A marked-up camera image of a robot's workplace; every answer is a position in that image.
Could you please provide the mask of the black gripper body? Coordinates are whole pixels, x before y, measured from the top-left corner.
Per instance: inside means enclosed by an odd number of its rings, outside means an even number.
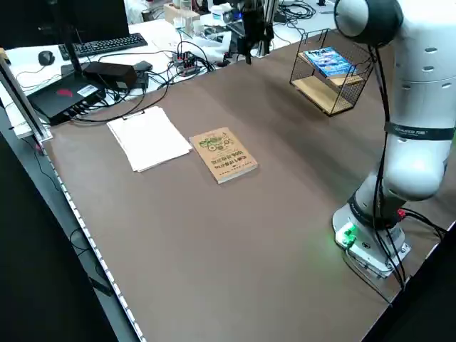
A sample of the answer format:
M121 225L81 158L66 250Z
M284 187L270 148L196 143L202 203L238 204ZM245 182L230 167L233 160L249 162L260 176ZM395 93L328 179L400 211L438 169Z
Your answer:
M265 31L264 2L260 0L244 1L242 21L245 34L263 34Z

